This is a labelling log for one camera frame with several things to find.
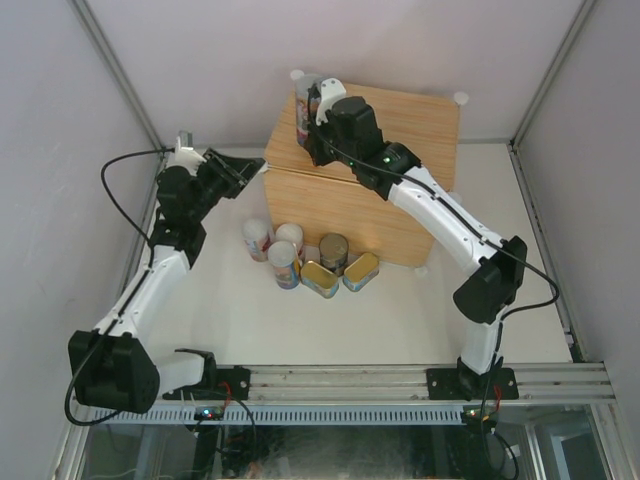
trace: wooden board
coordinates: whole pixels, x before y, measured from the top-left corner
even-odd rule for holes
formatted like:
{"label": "wooden board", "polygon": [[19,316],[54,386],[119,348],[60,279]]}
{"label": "wooden board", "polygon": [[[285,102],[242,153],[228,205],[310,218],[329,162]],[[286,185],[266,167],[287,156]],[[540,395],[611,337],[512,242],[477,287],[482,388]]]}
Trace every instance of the wooden board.
{"label": "wooden board", "polygon": [[[348,95],[362,96],[373,107],[385,140],[406,145],[445,190],[453,188],[459,109],[450,99],[348,83],[344,86]],[[309,154],[298,145],[293,92],[269,139],[265,159],[273,168],[356,183],[351,170],[339,162],[314,167]]]}
{"label": "wooden board", "polygon": [[265,190],[274,227],[302,225],[305,243],[328,232],[349,240],[354,254],[375,253],[401,265],[424,265],[433,237],[408,214],[357,183],[270,169]]}
{"label": "wooden board", "polygon": [[[453,188],[459,109],[449,99],[345,84],[348,95],[371,105],[385,140],[417,155],[445,190]],[[352,253],[373,252],[382,260],[420,266],[433,237],[413,218],[359,185],[345,165],[314,167],[296,141],[295,95],[280,115],[265,158],[265,187],[274,227],[302,226],[305,243],[318,245],[329,232],[349,240]]]}

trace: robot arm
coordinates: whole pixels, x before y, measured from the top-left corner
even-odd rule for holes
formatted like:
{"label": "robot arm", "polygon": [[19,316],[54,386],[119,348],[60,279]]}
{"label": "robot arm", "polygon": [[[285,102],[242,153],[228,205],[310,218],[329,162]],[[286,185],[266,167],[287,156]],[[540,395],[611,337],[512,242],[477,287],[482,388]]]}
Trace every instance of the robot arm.
{"label": "robot arm", "polygon": [[454,257],[468,280],[454,293],[458,309],[470,322],[458,360],[461,386],[476,390],[497,355],[502,314],[515,300],[527,247],[492,232],[458,205],[407,147],[383,141],[375,113],[362,97],[347,97],[335,78],[309,92],[318,109],[309,111],[305,149],[316,166],[338,160],[365,187],[415,218]]}
{"label": "robot arm", "polygon": [[235,198],[264,163],[212,149],[201,156],[190,134],[181,132],[173,161],[157,178],[149,261],[94,330],[77,331],[69,341],[79,403],[144,413],[158,394],[185,385],[215,387],[213,354],[182,349],[152,360],[145,347],[164,300],[200,253],[206,236],[202,220],[222,198]]}

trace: black cable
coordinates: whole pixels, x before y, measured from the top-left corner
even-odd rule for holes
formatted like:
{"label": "black cable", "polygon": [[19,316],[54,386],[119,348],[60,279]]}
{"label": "black cable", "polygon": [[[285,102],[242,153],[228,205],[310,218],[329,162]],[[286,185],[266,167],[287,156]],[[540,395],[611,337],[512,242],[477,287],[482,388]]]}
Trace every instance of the black cable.
{"label": "black cable", "polygon": [[405,175],[404,173],[391,172],[391,171],[385,170],[384,168],[376,167],[375,165],[369,165],[368,163],[363,162],[362,160],[360,160],[358,158],[355,158],[355,157],[349,155],[348,153],[343,152],[342,150],[336,148],[329,140],[327,140],[324,137],[324,135],[322,135],[320,133],[320,129],[318,128],[318,126],[315,124],[315,122],[311,118],[311,107],[310,107],[310,105],[311,105],[312,93],[313,93],[313,88],[310,88],[309,89],[309,95],[307,97],[307,118],[309,119],[309,129],[313,130],[314,134],[316,135],[316,137],[319,138],[325,145],[327,145],[332,150],[332,153],[334,154],[334,156],[336,154],[338,154],[341,157],[344,157],[345,159],[349,160],[350,162],[357,163],[358,165],[366,167],[366,168],[368,168],[370,170],[373,170],[373,171],[376,171],[376,172],[380,172],[380,173],[384,173],[385,175],[392,175],[394,177],[401,178],[401,179],[406,180],[408,182],[411,182],[411,183],[413,183],[415,185],[418,185],[420,188],[424,189],[431,196],[432,199],[434,199],[434,200],[437,199],[437,201],[440,204],[442,204],[442,206],[445,207],[462,225],[464,225],[464,227],[467,228],[467,230],[469,230],[469,232],[471,232],[476,238],[478,238],[478,240],[480,240],[483,243],[486,243],[487,245],[489,245],[494,250],[496,250],[498,252],[501,252],[504,255],[508,256],[509,258],[513,259],[514,261],[520,263],[525,268],[531,270],[533,273],[535,273],[536,275],[540,276],[543,280],[545,280],[549,284],[549,286],[551,287],[551,290],[552,290],[552,296],[551,296],[550,300],[514,308],[513,310],[510,310],[507,313],[505,313],[501,317],[501,320],[504,320],[508,316],[513,315],[514,313],[517,313],[517,312],[522,312],[522,311],[525,311],[525,310],[533,310],[535,308],[546,307],[548,305],[551,305],[551,304],[555,303],[558,300],[558,298],[560,298],[560,288],[558,287],[556,282],[551,277],[549,277],[546,273],[544,273],[540,269],[534,267],[533,265],[531,265],[527,261],[522,260],[521,258],[513,255],[511,252],[506,251],[502,247],[500,247],[500,246],[494,244],[493,242],[489,241],[488,239],[486,239],[480,232],[478,232],[475,229],[475,227],[473,225],[471,225],[462,215],[460,215],[460,213],[451,204],[449,204],[444,198],[442,198],[440,196],[437,196],[435,190],[433,190],[427,184],[425,184],[424,182],[421,182],[420,180],[417,180],[417,179],[415,179],[415,178],[413,178],[413,177],[411,177],[409,175]]}
{"label": "black cable", "polygon": [[253,417],[253,413],[251,412],[251,410],[249,410],[249,407],[247,407],[242,400],[234,397],[233,395],[231,395],[229,393],[216,392],[216,391],[211,391],[211,390],[207,390],[207,393],[209,393],[209,394],[212,393],[214,395],[219,395],[219,396],[224,397],[224,398],[230,398],[231,400],[236,402],[238,405],[240,405],[245,412],[247,412],[247,415],[249,416],[249,420],[251,420],[251,430],[252,430],[252,437],[253,437],[251,460],[253,462],[257,462],[258,461],[258,429],[256,428],[256,420]]}
{"label": "black cable", "polygon": [[106,337],[109,335],[111,330],[113,330],[113,328],[118,323],[119,317],[122,316],[122,314],[125,312],[125,310],[129,306],[129,303],[131,303],[131,300],[135,297],[136,293],[138,293],[138,290],[140,290],[140,287],[142,286],[142,283],[147,278],[147,275],[149,274],[149,271],[151,270],[151,266],[153,265],[153,260],[154,260],[153,248],[151,247],[151,240],[149,239],[149,236],[144,232],[144,230],[142,230],[142,228],[140,228],[136,224],[136,222],[134,222],[131,219],[131,217],[127,214],[127,212],[125,212],[124,209],[120,206],[120,204],[116,200],[115,196],[113,195],[113,192],[111,191],[111,188],[109,188],[109,184],[107,183],[107,179],[106,179],[106,175],[105,174],[107,172],[107,169],[111,165],[113,165],[114,163],[120,162],[122,160],[125,160],[127,158],[140,157],[142,155],[151,155],[151,154],[157,154],[157,153],[168,153],[168,152],[173,152],[173,151],[175,151],[175,149],[173,149],[173,148],[160,148],[160,149],[157,149],[157,150],[145,150],[145,151],[142,151],[142,152],[128,153],[126,155],[121,155],[121,156],[116,157],[116,158],[114,158],[112,160],[109,160],[107,163],[105,163],[102,166],[102,169],[100,170],[100,180],[102,182],[102,186],[104,187],[105,192],[107,193],[107,195],[109,196],[109,199],[111,200],[111,203],[113,203],[113,205],[116,207],[118,212],[120,212],[120,214],[124,217],[124,219],[127,222],[129,222],[129,224],[135,229],[135,231],[138,232],[138,234],[144,239],[144,241],[147,244],[147,246],[149,246],[150,253],[149,253],[149,263],[147,264],[147,268],[145,269],[144,273],[140,277],[140,280],[138,281],[138,283],[136,283],[136,285],[131,290],[131,293],[129,294],[129,296],[123,302],[122,307],[118,310],[118,318],[115,318],[111,322],[111,324],[107,327],[105,332],[98,338],[98,340],[93,345],[93,347],[91,347],[89,349],[89,351],[85,354],[85,356],[82,358],[82,360],[78,364],[75,373],[71,377],[71,381],[69,382],[69,387],[67,388],[67,393],[65,395],[65,400],[64,400],[64,414],[67,417],[67,420],[69,420],[69,422],[71,422],[72,424],[77,425],[79,427],[90,427],[90,426],[93,426],[93,425],[98,425],[98,424],[100,424],[102,422],[105,422],[105,421],[107,421],[107,420],[109,420],[109,419],[111,419],[111,418],[113,418],[116,415],[121,413],[121,411],[115,410],[115,411],[105,415],[104,417],[98,418],[96,420],[91,420],[91,421],[78,420],[71,413],[71,396],[73,394],[73,389],[75,387],[75,384],[78,381],[78,377],[82,373],[82,370],[84,369],[85,365],[87,364],[87,362],[89,361],[91,356],[95,353],[95,351],[98,349],[98,347],[101,346],[102,343],[105,341]]}
{"label": "black cable", "polygon": [[146,232],[142,228],[140,228],[136,224],[136,222],[134,222],[131,219],[131,217],[127,214],[127,212],[124,211],[124,209],[120,206],[120,204],[116,200],[116,197],[113,195],[113,192],[111,191],[111,188],[109,187],[109,184],[107,183],[107,178],[106,178],[107,169],[111,165],[113,165],[114,163],[118,163],[118,162],[120,162],[122,160],[126,160],[127,158],[140,157],[140,156],[143,156],[143,155],[151,155],[151,154],[157,154],[157,153],[169,153],[169,152],[174,152],[174,151],[175,151],[175,148],[160,148],[160,149],[157,149],[157,150],[145,150],[145,151],[142,151],[142,152],[128,153],[126,155],[121,155],[121,156],[116,157],[116,158],[114,158],[112,160],[109,160],[107,163],[105,163],[102,166],[102,169],[100,169],[100,181],[102,182],[102,186],[104,187],[105,192],[109,196],[109,199],[111,200],[111,203],[113,203],[113,206],[116,207],[116,210],[118,210],[118,212],[120,212],[120,214],[129,223],[129,225],[131,225],[134,228],[134,230],[136,232],[138,232],[138,235],[140,235],[143,238],[143,240],[145,241],[145,243],[149,247],[149,263],[147,264],[147,269],[142,274],[142,277],[140,278],[138,283],[133,287],[133,290],[131,291],[131,294],[127,297],[127,299],[122,304],[122,307],[118,311],[118,316],[122,315],[126,311],[127,307],[129,306],[129,303],[131,303],[131,300],[133,299],[133,297],[135,297],[136,293],[138,293],[138,290],[140,289],[140,287],[142,286],[143,282],[147,278],[147,275],[149,274],[151,266],[153,265],[154,252],[153,252],[153,248],[151,246],[151,240],[149,239],[149,236],[146,234]]}
{"label": "black cable", "polygon": [[[487,397],[489,396],[489,388],[490,388],[490,386],[492,384],[491,380],[492,380],[492,376],[493,376],[493,370],[494,370],[494,367],[495,367],[495,364],[496,364],[497,354],[498,354],[498,350],[500,349],[500,343],[501,343],[501,340],[502,340],[503,321],[507,317],[509,317],[510,315],[513,315],[514,313],[523,312],[523,311],[526,311],[526,310],[533,310],[533,309],[536,309],[536,308],[542,308],[542,307],[546,307],[548,305],[554,304],[560,298],[560,288],[558,287],[557,283],[551,277],[549,277],[546,273],[542,272],[537,267],[531,265],[526,260],[522,260],[521,258],[513,255],[511,252],[508,252],[504,248],[494,244],[493,242],[491,242],[490,240],[485,238],[451,204],[449,204],[441,196],[437,195],[436,191],[433,190],[430,186],[426,185],[424,182],[421,182],[420,180],[415,179],[415,178],[413,178],[413,177],[411,177],[409,175],[405,175],[403,173],[392,172],[392,171],[389,171],[389,170],[385,170],[384,168],[376,167],[375,165],[370,165],[370,164],[368,164],[366,162],[363,162],[362,160],[360,160],[358,158],[355,158],[352,155],[349,155],[348,153],[343,152],[342,150],[336,148],[328,139],[326,139],[324,137],[324,135],[322,135],[320,133],[320,129],[318,128],[318,126],[315,124],[315,122],[313,121],[313,119],[311,117],[311,97],[312,97],[313,91],[314,91],[314,87],[310,88],[309,89],[309,95],[307,96],[307,118],[309,120],[309,130],[312,130],[314,132],[315,136],[318,139],[320,139],[327,147],[329,147],[329,149],[331,150],[331,153],[334,155],[334,157],[337,154],[337,155],[340,155],[341,157],[345,158],[346,160],[349,160],[350,162],[356,163],[356,164],[358,164],[360,166],[363,166],[363,167],[366,167],[366,168],[368,168],[370,170],[373,170],[373,171],[376,171],[376,172],[380,172],[380,173],[383,173],[385,175],[392,175],[394,177],[401,178],[401,179],[406,180],[408,182],[411,182],[411,183],[413,183],[415,185],[418,185],[420,188],[424,189],[431,196],[431,198],[434,201],[438,201],[440,204],[442,204],[442,206],[444,208],[446,208],[467,230],[469,230],[469,232],[471,232],[472,235],[474,235],[478,240],[480,240],[480,242],[489,245],[494,250],[496,250],[498,252],[501,252],[502,254],[506,255],[507,257],[511,258],[512,260],[516,261],[517,263],[523,265],[525,268],[531,270],[533,273],[535,273],[540,278],[545,280],[549,284],[549,287],[551,288],[552,295],[551,295],[551,298],[549,300],[546,300],[544,302],[539,302],[539,303],[533,303],[533,304],[530,304],[530,305],[524,305],[522,307],[516,307],[516,308],[514,308],[512,310],[507,311],[506,313],[504,313],[500,317],[498,339],[497,339],[497,342],[496,342],[495,352],[494,352],[493,358],[491,360],[489,373],[488,373],[488,376],[487,376],[488,377],[487,378],[487,384],[486,384],[486,387],[485,387],[485,392],[484,392],[484,395],[482,397],[482,404],[481,404],[481,407],[480,407],[480,432],[481,432],[481,435],[482,435],[483,448],[484,448],[484,451],[485,451],[485,456],[487,457],[487,461],[489,462],[489,465],[491,465],[491,457],[489,455],[489,450],[488,450],[487,443],[486,443],[486,437],[484,435],[484,430],[483,430],[484,413],[485,413]],[[519,470],[518,470],[517,460],[515,459],[515,457],[513,455],[512,455],[512,458],[513,458],[514,464],[516,465],[516,472],[518,472]]]}
{"label": "black cable", "polygon": [[511,448],[511,445],[509,445],[509,443],[504,439],[504,437],[500,435],[498,432],[493,432],[493,436],[496,437],[498,441],[502,444],[502,446],[509,451],[509,455],[511,455],[511,459],[513,460],[513,468],[514,468],[513,477],[506,478],[506,480],[518,480],[518,477],[520,476],[520,466],[518,465],[518,461],[516,460],[516,456],[513,453],[513,449]]}
{"label": "black cable", "polygon": [[78,427],[91,427],[93,425],[98,425],[98,424],[100,424],[102,422],[105,422],[105,421],[115,417],[116,415],[118,415],[120,413],[119,410],[115,410],[115,411],[105,415],[102,418],[98,418],[96,420],[89,420],[89,421],[78,420],[71,413],[71,395],[73,394],[73,388],[75,387],[76,382],[78,381],[78,377],[82,373],[82,369],[87,364],[87,362],[89,361],[91,356],[98,349],[98,347],[100,347],[102,345],[104,340],[107,338],[107,335],[109,335],[109,332],[111,332],[111,330],[113,330],[113,327],[115,327],[117,323],[118,323],[118,319],[114,318],[113,321],[111,322],[111,324],[105,330],[104,334],[100,335],[100,337],[98,338],[96,343],[93,344],[93,347],[91,347],[89,349],[89,351],[84,355],[84,357],[82,358],[82,361],[78,364],[78,367],[76,368],[76,371],[73,374],[73,377],[71,377],[71,381],[69,382],[69,387],[67,388],[67,393],[66,393],[66,395],[64,397],[64,414],[67,417],[67,420],[69,420],[74,425],[77,425]]}
{"label": "black cable", "polygon": [[[193,427],[193,430],[191,430],[191,433],[192,433],[194,436],[196,436],[196,435],[204,435],[205,433],[208,433],[208,432],[199,432],[199,431],[198,431],[198,427],[199,427],[200,425],[202,425],[202,422],[204,422],[205,420],[206,420],[206,418],[202,417],[200,420],[198,420],[198,422],[196,423],[196,425]],[[222,448],[218,448],[218,447],[215,447],[215,448],[214,448],[214,450],[215,450],[216,452],[220,453],[220,454],[223,454],[223,455],[226,455],[226,454],[228,453],[228,452],[226,452],[224,449],[222,449]]]}

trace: tin can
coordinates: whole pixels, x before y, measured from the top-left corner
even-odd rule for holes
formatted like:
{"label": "tin can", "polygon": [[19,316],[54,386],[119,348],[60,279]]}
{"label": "tin can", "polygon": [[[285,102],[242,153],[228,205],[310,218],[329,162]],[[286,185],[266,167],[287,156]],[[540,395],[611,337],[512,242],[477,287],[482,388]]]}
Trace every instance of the tin can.
{"label": "tin can", "polygon": [[[295,84],[296,90],[296,140],[300,146],[304,147],[304,142],[309,136],[309,118],[307,115],[309,89],[314,83],[320,82],[323,77],[315,73],[305,74],[302,70],[293,70],[290,73],[290,76],[291,80],[293,80]],[[309,109],[312,113],[316,112],[319,104],[319,98],[311,100]]]}
{"label": "tin can", "polygon": [[300,271],[300,276],[302,277],[303,285],[319,293],[324,298],[333,297],[340,286],[338,276],[316,262],[305,263]]}
{"label": "tin can", "polygon": [[258,218],[250,218],[242,224],[244,243],[256,262],[267,261],[267,250],[271,245],[270,233],[267,222]]}
{"label": "tin can", "polygon": [[344,271],[342,283],[352,292],[358,292],[380,271],[380,262],[373,253],[363,253]]}
{"label": "tin can", "polygon": [[291,242],[275,242],[269,247],[269,263],[273,265],[280,288],[290,290],[300,283],[300,264]]}
{"label": "tin can", "polygon": [[293,243],[298,251],[300,264],[304,263],[304,233],[302,227],[295,223],[283,223],[276,230],[276,241],[285,240]]}
{"label": "tin can", "polygon": [[328,233],[318,246],[320,250],[320,264],[338,276],[344,273],[349,255],[349,242],[338,233]]}

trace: white table surface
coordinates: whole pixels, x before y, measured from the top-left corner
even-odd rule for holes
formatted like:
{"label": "white table surface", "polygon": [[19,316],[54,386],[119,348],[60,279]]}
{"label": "white table surface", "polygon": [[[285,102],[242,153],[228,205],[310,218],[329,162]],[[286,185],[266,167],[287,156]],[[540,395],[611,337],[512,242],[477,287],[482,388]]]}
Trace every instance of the white table surface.
{"label": "white table surface", "polygon": [[[228,153],[260,156],[261,150]],[[529,262],[542,265],[505,145],[460,145],[454,190],[483,224],[505,238],[523,238]],[[280,289],[270,265],[251,260],[240,228],[253,216],[268,218],[261,178],[236,200],[221,201],[205,219],[202,253],[167,300],[149,339],[152,358],[188,347],[213,351],[226,365],[456,361],[468,320],[452,294],[465,278],[441,245],[429,255],[426,276],[383,263],[359,293],[341,285],[326,300],[303,285]],[[517,305],[549,295],[546,283],[525,271]],[[510,317],[502,349],[507,363],[571,361],[555,307]]]}

